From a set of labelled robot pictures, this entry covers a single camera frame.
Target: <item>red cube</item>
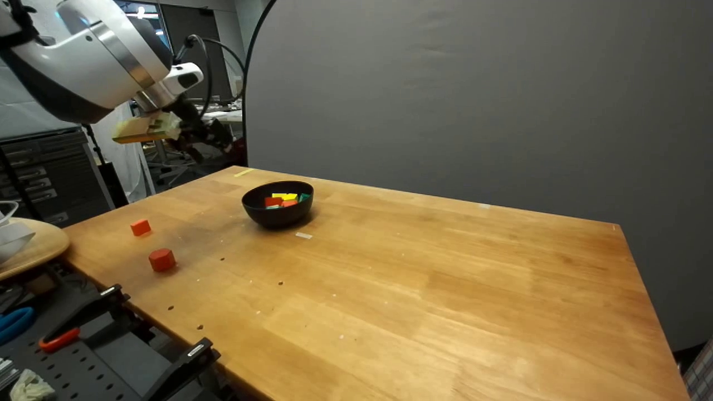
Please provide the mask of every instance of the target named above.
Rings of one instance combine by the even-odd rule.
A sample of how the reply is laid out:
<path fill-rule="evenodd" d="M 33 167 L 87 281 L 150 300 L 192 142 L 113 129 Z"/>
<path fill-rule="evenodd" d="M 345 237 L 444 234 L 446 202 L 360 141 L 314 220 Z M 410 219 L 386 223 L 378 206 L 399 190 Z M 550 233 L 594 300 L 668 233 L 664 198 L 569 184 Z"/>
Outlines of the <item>red cube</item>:
<path fill-rule="evenodd" d="M 150 234 L 150 233 L 151 233 L 151 225 L 150 225 L 150 220 L 135 220 L 135 223 L 132 225 L 132 233 L 133 233 L 133 237 L 143 237 L 143 234 Z"/>
<path fill-rule="evenodd" d="M 161 249 L 151 252 L 150 263 L 151 263 L 154 273 L 169 273 L 177 267 L 177 257 L 172 249 L 161 248 Z"/>
<path fill-rule="evenodd" d="M 283 202 L 280 198 L 266 198 L 266 207 L 280 207 L 283 206 Z"/>

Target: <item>black bowl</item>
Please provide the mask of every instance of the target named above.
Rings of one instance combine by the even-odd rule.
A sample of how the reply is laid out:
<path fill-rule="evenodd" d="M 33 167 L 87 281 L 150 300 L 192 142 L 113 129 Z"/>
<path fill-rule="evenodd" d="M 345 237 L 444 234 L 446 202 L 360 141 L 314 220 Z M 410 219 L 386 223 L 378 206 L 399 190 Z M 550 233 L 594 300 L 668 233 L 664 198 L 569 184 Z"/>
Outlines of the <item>black bowl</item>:
<path fill-rule="evenodd" d="M 266 210 L 266 198 L 271 194 L 306 194 L 302 204 L 297 204 L 285 210 Z M 295 228 L 310 220 L 314 188 L 300 181 L 280 181 L 249 190 L 243 197 L 243 207 L 248 216 L 266 230 Z"/>

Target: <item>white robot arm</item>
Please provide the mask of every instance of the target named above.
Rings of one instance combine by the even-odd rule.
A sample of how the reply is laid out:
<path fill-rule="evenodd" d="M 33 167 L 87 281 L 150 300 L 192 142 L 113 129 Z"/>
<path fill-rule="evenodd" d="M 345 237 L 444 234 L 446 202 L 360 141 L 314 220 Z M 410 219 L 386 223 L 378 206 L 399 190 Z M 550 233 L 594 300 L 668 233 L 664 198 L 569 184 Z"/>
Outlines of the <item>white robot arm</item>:
<path fill-rule="evenodd" d="M 96 124 L 126 101 L 144 111 L 166 110 L 203 80 L 195 66 L 172 66 L 144 21 L 113 0 L 63 0 L 70 39 L 45 46 L 21 0 L 0 0 L 0 59 L 56 118 Z"/>

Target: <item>wooden table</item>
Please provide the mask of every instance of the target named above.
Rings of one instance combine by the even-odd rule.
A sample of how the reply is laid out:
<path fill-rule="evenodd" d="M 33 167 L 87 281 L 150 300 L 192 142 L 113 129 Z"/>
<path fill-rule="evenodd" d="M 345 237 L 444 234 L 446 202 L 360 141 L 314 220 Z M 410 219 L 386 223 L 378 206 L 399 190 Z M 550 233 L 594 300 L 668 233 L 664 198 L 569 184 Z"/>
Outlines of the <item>wooden table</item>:
<path fill-rule="evenodd" d="M 314 220 L 262 233 L 241 197 L 278 179 L 233 167 L 74 225 L 67 261 L 271 399 L 686 399 L 617 225 L 302 179 Z"/>
<path fill-rule="evenodd" d="M 70 248 L 67 233 L 56 225 L 31 219 L 11 219 L 11 225 L 21 225 L 33 233 L 33 237 L 17 254 L 0 263 L 0 281 L 35 269 Z"/>

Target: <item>gray backdrop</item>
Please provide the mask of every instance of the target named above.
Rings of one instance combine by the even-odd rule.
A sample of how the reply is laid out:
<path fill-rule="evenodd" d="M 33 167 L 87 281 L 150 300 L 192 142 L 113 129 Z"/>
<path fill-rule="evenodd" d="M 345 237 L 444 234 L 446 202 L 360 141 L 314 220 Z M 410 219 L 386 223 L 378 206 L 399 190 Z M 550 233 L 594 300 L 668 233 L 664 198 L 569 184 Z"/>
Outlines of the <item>gray backdrop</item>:
<path fill-rule="evenodd" d="M 713 336 L 710 0 L 283 0 L 253 167 L 617 220 L 673 349 Z"/>

